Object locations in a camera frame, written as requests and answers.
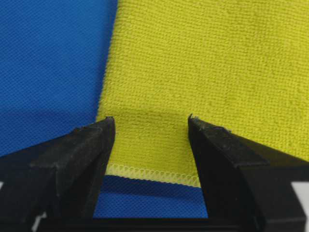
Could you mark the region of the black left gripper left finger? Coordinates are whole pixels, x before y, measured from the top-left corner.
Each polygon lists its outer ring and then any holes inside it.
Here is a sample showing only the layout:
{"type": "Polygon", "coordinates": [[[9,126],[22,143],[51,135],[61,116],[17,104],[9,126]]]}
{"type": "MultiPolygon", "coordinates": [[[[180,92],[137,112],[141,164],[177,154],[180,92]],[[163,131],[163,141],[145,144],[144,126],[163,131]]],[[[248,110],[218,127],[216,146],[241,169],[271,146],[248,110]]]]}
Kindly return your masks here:
{"type": "Polygon", "coordinates": [[[43,218],[92,218],[114,140],[107,117],[2,156],[1,231],[35,232],[43,218]]]}

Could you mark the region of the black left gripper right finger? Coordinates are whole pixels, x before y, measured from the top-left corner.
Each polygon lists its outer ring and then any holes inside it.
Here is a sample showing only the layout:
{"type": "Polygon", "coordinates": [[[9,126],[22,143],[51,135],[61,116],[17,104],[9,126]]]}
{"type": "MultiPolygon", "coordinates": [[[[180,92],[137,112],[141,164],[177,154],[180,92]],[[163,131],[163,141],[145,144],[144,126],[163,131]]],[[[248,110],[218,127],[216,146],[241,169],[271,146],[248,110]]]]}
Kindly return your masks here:
{"type": "Polygon", "coordinates": [[[309,163],[197,117],[188,137],[208,218],[206,232],[306,232],[309,163]]]}

